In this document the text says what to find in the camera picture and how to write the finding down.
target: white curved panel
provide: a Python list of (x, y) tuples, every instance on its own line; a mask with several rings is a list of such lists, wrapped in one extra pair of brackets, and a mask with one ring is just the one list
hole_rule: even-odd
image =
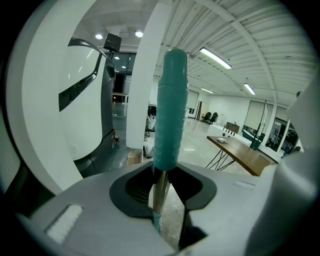
[(94, 2), (44, 1), (20, 31), (7, 71), (14, 141), (34, 176), (54, 194), (82, 179), (67, 149), (58, 95), (67, 45)]
[(62, 69), (59, 93), (90, 75), (96, 66), (99, 52), (87, 46), (68, 46)]
[(5, 193), (19, 170), (20, 159), (11, 144), (1, 109), (0, 142), (0, 189)]
[(102, 140), (101, 85), (105, 64), (106, 58), (102, 56), (97, 77), (60, 112), (65, 139), (73, 160), (89, 155)]

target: teal handle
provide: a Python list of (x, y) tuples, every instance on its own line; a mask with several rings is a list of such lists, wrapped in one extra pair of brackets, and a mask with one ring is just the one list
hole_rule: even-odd
[(187, 54), (180, 49), (165, 53), (158, 83), (154, 166), (170, 171), (177, 165), (188, 98)]

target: fluorescent light fixture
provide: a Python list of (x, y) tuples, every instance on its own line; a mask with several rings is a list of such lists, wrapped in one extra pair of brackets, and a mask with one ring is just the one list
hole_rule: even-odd
[(245, 88), (247, 88), (247, 90), (253, 94), (253, 95), (256, 95), (256, 93), (254, 92), (254, 90), (252, 90), (252, 88), (250, 87), (250, 85), (248, 83), (245, 83), (244, 84)]
[(214, 92), (213, 92), (213, 91), (207, 90), (207, 89), (205, 89), (205, 88), (201, 88), (201, 90), (204, 90), (204, 91), (206, 91), (207, 93), (214, 94)]
[(200, 52), (204, 55), (207, 55), (209, 58), (215, 60), (220, 65), (224, 66), (226, 69), (230, 70), (232, 66), (230, 66), (228, 63), (226, 63), (222, 58), (220, 58), (218, 55), (215, 55), (213, 52), (209, 51), (208, 49), (202, 47), (200, 49)]
[(95, 35), (95, 38), (100, 40), (100, 39), (102, 39), (103, 37), (102, 37), (101, 34), (96, 34), (96, 35)]
[(137, 32), (135, 32), (135, 35), (136, 35), (138, 38), (142, 38), (142, 36), (144, 35), (144, 33), (142, 33), (141, 31), (137, 31)]

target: metal rod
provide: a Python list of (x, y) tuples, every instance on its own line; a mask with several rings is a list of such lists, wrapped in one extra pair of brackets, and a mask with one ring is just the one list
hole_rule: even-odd
[(219, 170), (220, 166), (222, 166), (222, 165), (224, 164), (224, 162), (227, 160), (227, 158), (228, 158), (228, 154), (226, 154), (226, 158), (225, 158), (225, 159), (223, 160), (223, 162), (219, 165), (218, 170)]
[(212, 161), (215, 160), (215, 158), (217, 157), (217, 155), (219, 155), (220, 151), (218, 152), (218, 154), (215, 155), (215, 157), (211, 160), (210, 163), (208, 163), (208, 165), (207, 165), (205, 168), (207, 168), (207, 167), (212, 163)]
[(227, 154), (227, 153), (225, 153), (225, 154), (222, 156), (222, 153), (223, 153), (223, 151), (221, 152), (220, 159), (219, 159), (218, 161), (216, 161), (209, 169), (211, 169), (212, 167), (214, 167), (214, 166), (216, 165), (216, 163), (218, 163), (218, 162), (221, 160), (221, 158), (224, 158), (225, 155)]
[(222, 156), (222, 153), (223, 153), (223, 152), (221, 152), (220, 158), (219, 158), (219, 160), (218, 160), (218, 162), (217, 162), (217, 164), (216, 164), (216, 167), (214, 168), (215, 170), (217, 169), (217, 167), (218, 167), (218, 165), (219, 165), (219, 163), (220, 163), (220, 160), (225, 157), (225, 155)]
[(220, 169), (218, 169), (217, 171), (220, 171), (220, 172), (221, 172), (222, 170), (224, 170), (225, 168), (227, 168), (228, 166), (230, 166), (234, 161), (235, 161), (235, 160), (227, 163), (225, 166), (222, 166), (222, 167), (221, 167)]
[(158, 172), (159, 178), (153, 185), (153, 212), (161, 214), (165, 205), (170, 183), (168, 180), (168, 171), (154, 170)]

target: white pillar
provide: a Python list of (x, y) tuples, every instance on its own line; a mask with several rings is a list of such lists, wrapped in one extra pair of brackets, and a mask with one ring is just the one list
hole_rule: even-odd
[(289, 126), (290, 126), (290, 120), (288, 120), (288, 123), (286, 124), (286, 127), (285, 127), (285, 130), (284, 130), (282, 139), (281, 139), (281, 141), (280, 141), (280, 145), (279, 145), (279, 147), (278, 147), (278, 149), (277, 149), (276, 152), (279, 152), (279, 151), (280, 151), (280, 149), (281, 149), (281, 147), (282, 147), (282, 144), (284, 143), (284, 141), (285, 141), (285, 139), (286, 139)]
[(265, 145), (268, 142), (272, 127), (274, 126), (275, 118), (276, 118), (276, 112), (277, 112), (277, 103), (273, 104), (273, 109), (269, 121), (268, 128), (266, 129), (265, 136), (262, 141), (262, 145)]
[(126, 119), (126, 145), (129, 148), (143, 147), (151, 85), (171, 8), (171, 4), (157, 3), (136, 53)]

